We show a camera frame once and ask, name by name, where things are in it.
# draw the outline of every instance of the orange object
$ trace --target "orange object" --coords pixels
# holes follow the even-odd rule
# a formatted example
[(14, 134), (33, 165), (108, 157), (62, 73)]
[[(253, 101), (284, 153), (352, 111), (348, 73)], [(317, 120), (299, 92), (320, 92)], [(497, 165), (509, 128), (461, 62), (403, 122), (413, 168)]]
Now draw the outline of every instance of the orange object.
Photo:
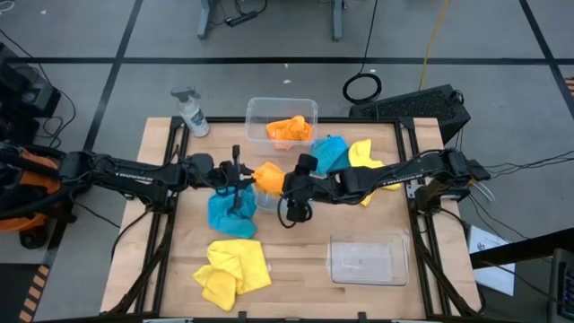
[[(22, 152), (22, 157), (27, 159), (27, 160), (37, 162), (37, 163), (40, 163), (42, 165), (46, 165), (50, 168), (57, 169), (56, 164), (53, 163), (48, 158), (38, 157), (32, 153), (29, 153), (26, 150), (24, 150)], [(36, 186), (45, 187), (48, 194), (52, 194), (52, 193), (54, 193), (60, 189), (60, 182), (58, 180), (47, 178), (47, 177), (41, 176), (39, 174), (30, 172), (30, 171), (25, 171), (22, 174), (22, 177), (20, 179), (20, 184), (21, 185), (36, 185)], [(2, 221), (0, 221), (0, 232), (2, 232), (2, 231), (25, 231), (28, 229), (35, 228), (37, 226), (42, 226), (42, 225), (46, 224), (46, 218), (47, 217), (44, 214), (36, 213), (36, 214), (34, 214), (34, 217), (31, 219), (18, 218), (18, 219), (2, 220)]]
[[(265, 126), (271, 140), (309, 141), (313, 136), (313, 128), (303, 116), (268, 123)], [(275, 149), (289, 150), (290, 144), (276, 144)]]
[(253, 173), (258, 189), (267, 194), (279, 196), (283, 192), (285, 173), (272, 162), (266, 162)]

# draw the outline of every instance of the yellow cloth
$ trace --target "yellow cloth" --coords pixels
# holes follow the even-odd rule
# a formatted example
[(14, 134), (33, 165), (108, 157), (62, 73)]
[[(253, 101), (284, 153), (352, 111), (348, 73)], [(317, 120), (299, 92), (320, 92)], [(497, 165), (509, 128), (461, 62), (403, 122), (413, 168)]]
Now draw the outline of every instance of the yellow cloth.
[(230, 311), (235, 293), (242, 295), (271, 284), (261, 242), (257, 240), (214, 241), (207, 249), (211, 265), (194, 272), (194, 279), (204, 287), (201, 296)]
[[(305, 117), (295, 116), (281, 121), (270, 122), (265, 125), (267, 135), (271, 140), (311, 140), (313, 129), (305, 122)], [(289, 150), (290, 144), (275, 144), (275, 149)]]
[(257, 168), (252, 175), (256, 181), (256, 186), (265, 193), (279, 196), (283, 192), (283, 181), (285, 173), (272, 162), (266, 162)]
[[(370, 158), (370, 139), (365, 139), (352, 144), (349, 148), (349, 162), (353, 167), (366, 166), (372, 169), (385, 166), (382, 161), (374, 161)], [(384, 189), (397, 190), (401, 187), (401, 184), (392, 184), (383, 187)], [(371, 193), (369, 196), (365, 197), (361, 201), (363, 206), (367, 206), (370, 203), (375, 192)]]

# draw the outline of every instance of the orange cloth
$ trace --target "orange cloth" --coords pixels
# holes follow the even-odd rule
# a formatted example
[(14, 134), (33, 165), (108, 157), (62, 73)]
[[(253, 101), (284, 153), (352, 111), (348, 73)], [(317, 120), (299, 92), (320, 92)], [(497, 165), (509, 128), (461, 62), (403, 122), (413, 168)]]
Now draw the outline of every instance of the orange cloth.
[(272, 162), (266, 162), (263, 166), (257, 168), (253, 173), (257, 188), (262, 191), (279, 196), (283, 192), (283, 181), (285, 173)]
[[(271, 140), (300, 140), (309, 141), (313, 136), (313, 128), (303, 116), (281, 121), (270, 122), (265, 126)], [(289, 150), (289, 144), (276, 144), (275, 149)]]

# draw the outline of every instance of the table frame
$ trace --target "table frame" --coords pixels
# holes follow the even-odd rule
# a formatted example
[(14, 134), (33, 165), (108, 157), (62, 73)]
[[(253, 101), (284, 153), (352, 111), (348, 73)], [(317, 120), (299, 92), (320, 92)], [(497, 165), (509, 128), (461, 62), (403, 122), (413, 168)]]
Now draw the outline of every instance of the table frame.
[[(215, 117), (215, 118), (207, 118), (208, 122), (210, 123), (244, 123), (244, 117)], [(407, 160), (406, 150), (404, 146), (404, 138), (403, 138), (403, 129), (407, 130), (409, 135), (410, 147), (412, 154), (417, 154), (419, 152), (419, 147), (417, 143), (417, 138), (414, 129), (414, 122), (412, 118), (386, 118), (386, 119), (364, 119), (364, 118), (319, 118), (319, 123), (337, 123), (337, 124), (345, 124), (345, 123), (366, 123), (366, 124), (387, 124), (393, 125), (395, 129), (396, 135), (396, 146), (399, 154), (400, 162), (405, 162)], [(168, 142), (166, 146), (166, 151), (164, 155), (164, 161), (168, 160), (173, 153), (173, 146), (176, 140), (177, 132), (183, 125), (183, 119), (181, 117), (172, 117), (170, 122), (170, 133), (168, 136)], [(180, 157), (187, 151), (188, 145), (188, 138), (189, 138), (189, 129), (187, 127), (183, 127), (183, 135), (181, 136), (181, 140), (179, 143), (179, 151)], [(408, 194), (405, 195), (407, 199), (407, 205), (409, 205), (409, 220), (411, 223), (411, 233), (413, 238), (416, 234), (420, 232), (420, 226), (418, 222), (418, 212), (412, 203), (413, 198), (409, 197)], [(161, 311), (161, 300), (163, 295), (163, 288), (165, 284), (166, 274), (167, 274), (167, 265), (169, 262), (170, 257), (170, 247), (171, 247), (171, 237), (173, 232), (173, 223), (175, 222), (177, 204), (178, 204), (178, 196), (166, 196), (166, 204), (170, 205), (170, 210), (167, 212), (167, 223), (165, 226), (164, 238), (160, 243), (160, 248), (156, 248), (156, 240), (158, 237), (159, 229), (160, 229), (160, 219), (161, 214), (157, 213), (153, 215), (152, 225), (150, 227), (150, 234), (148, 236), (147, 247), (145, 251), (144, 261), (143, 261), (143, 268), (148, 267), (154, 259), (157, 260), (158, 257), (161, 258), (159, 261), (159, 269), (158, 269), (158, 277), (157, 277), (157, 284), (155, 285), (155, 290), (153, 293), (153, 301), (152, 301), (152, 311), (144, 311), (144, 302), (145, 298), (147, 297), (147, 285), (148, 285), (148, 278), (151, 274), (153, 268), (147, 268), (149, 270), (146, 277), (143, 277), (144, 272), (140, 274), (136, 283), (143, 281), (142, 288), (140, 288), (140, 292), (136, 297), (135, 300), (135, 307), (134, 307), (134, 314), (127, 314), (128, 317), (131, 315), (136, 315), (139, 319), (141, 318), (158, 318), (160, 316)], [(433, 260), (442, 269), (441, 260), (440, 260), (440, 253), (439, 253), (439, 245), (437, 241), (437, 235), (435, 232), (434, 221), (432, 217), (424, 217), (425, 227), (427, 228), (428, 233), (428, 248), (432, 255)], [(442, 322), (506, 322), (500, 320), (492, 320), (492, 319), (485, 319), (485, 318), (469, 318), (469, 317), (459, 317), (459, 316), (452, 316), (450, 310), (450, 302), (448, 299), (447, 294), (443, 290), (443, 288), (437, 284), (437, 290), (439, 294), (439, 302), (442, 314), (436, 314), (431, 299), (431, 290), (429, 284), (429, 277), (426, 269), (426, 265), (422, 260), (422, 256), (419, 253), (416, 253), (416, 263), (418, 269), (418, 276), (419, 276), (419, 283), (421, 285), (421, 293), (422, 293), (422, 302), (424, 306), (424, 312), (426, 319), (431, 320), (438, 320)], [(125, 317), (126, 314), (112, 314), (109, 316), (109, 319), (119, 319), (119, 317)], [(194, 322), (247, 322), (248, 321), (248, 314), (245, 311), (239, 312), (239, 316), (236, 319), (229, 319), (229, 318), (193, 318)], [(308, 323), (312, 322), (341, 322), (341, 323), (351, 323), (351, 322), (392, 322), (390, 319), (367, 319), (367, 315), (365, 312), (358, 312), (357, 319), (300, 319), (300, 321), (305, 321)], [(257, 319), (257, 322), (277, 322), (277, 319)]]

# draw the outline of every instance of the gray floor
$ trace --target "gray floor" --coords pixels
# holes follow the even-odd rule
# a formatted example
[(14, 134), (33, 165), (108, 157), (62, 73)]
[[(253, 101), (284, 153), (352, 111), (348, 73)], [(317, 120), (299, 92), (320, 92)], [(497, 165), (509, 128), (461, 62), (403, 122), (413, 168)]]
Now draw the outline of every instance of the gray floor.
[[(231, 0), (222, 0), (235, 16)], [(349, 0), (344, 39), (331, 41), (330, 4), (308, 0), (270, 0), (266, 12), (235, 28), (220, 26), (208, 39), (195, 36), (199, 1), (145, 0), (129, 41), (127, 57), (360, 57), (367, 40), (372, 0)], [(245, 0), (246, 10), (262, 1)], [(569, 0), (529, 0), (555, 57), (573, 58)], [(134, 0), (19, 0), (0, 18), (0, 28), (36, 57), (114, 57)], [(370, 57), (422, 57), (442, 2), (380, 1)], [(215, 21), (222, 18), (218, 8)], [(453, 0), (433, 57), (544, 58), (518, 0)], [(62, 148), (79, 150), (88, 133), (111, 65), (45, 65), (58, 88), (75, 102), (75, 122), (63, 133)], [(345, 116), (350, 104), (343, 83), (358, 65), (122, 65), (111, 93), (94, 151), (135, 158), (148, 117), (177, 113), (172, 86), (192, 84), (201, 93), (208, 116), (243, 116), (256, 96), (309, 98), (321, 116)], [(367, 65), (382, 82), (381, 97), (416, 90), (419, 65)], [(561, 66), (574, 76), (574, 66)], [(430, 65), (426, 86), (451, 83), (465, 95), (472, 121), (465, 128), (463, 151), (484, 164), (526, 162), (574, 149), (573, 118), (545, 65)], [(353, 96), (370, 91), (356, 84)], [(70, 117), (62, 100), (57, 115)], [(487, 204), (492, 216), (526, 236), (574, 226), (571, 191), (574, 172), (567, 164), (500, 177), (488, 182), (497, 197)], [(83, 202), (119, 223), (124, 200), (94, 189)], [(467, 201), (463, 217), (487, 229)], [(36, 319), (62, 319), (98, 313), (109, 270), (109, 252), (117, 229), (77, 210), (68, 226)], [(509, 240), (520, 237), (498, 224)], [(19, 247), (11, 234), (0, 235), (0, 261), (40, 262), (44, 250)], [(547, 289), (549, 266), (520, 263), (519, 274)], [(544, 321), (546, 301), (523, 284), (515, 297), (486, 291), (491, 316)]]

